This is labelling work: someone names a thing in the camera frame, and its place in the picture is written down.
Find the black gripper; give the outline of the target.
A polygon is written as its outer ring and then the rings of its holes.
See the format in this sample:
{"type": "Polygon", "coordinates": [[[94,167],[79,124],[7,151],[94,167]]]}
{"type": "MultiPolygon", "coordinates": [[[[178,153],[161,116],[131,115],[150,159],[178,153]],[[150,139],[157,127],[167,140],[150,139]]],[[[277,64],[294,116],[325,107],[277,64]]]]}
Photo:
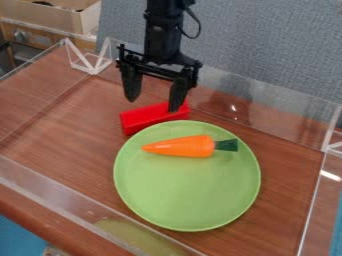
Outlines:
{"type": "Polygon", "coordinates": [[[167,60],[150,59],[139,45],[119,43],[116,66],[122,73],[124,95],[130,102],[141,96],[143,76],[154,76],[165,80],[174,80],[170,88],[169,111],[178,112],[185,103],[187,93],[198,84],[199,60],[178,52],[167,60]]]}

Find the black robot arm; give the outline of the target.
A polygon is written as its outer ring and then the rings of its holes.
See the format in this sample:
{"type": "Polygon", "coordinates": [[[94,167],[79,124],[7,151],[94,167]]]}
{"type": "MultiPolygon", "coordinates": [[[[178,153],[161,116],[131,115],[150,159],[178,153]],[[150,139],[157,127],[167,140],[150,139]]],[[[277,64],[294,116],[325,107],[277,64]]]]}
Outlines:
{"type": "Polygon", "coordinates": [[[143,76],[173,82],[169,111],[178,112],[189,91],[198,85],[203,64],[181,52],[182,37],[197,39],[202,24],[190,6],[195,0],[147,0],[143,51],[118,45],[116,65],[122,73],[124,95],[130,102],[141,96],[143,76]]]}

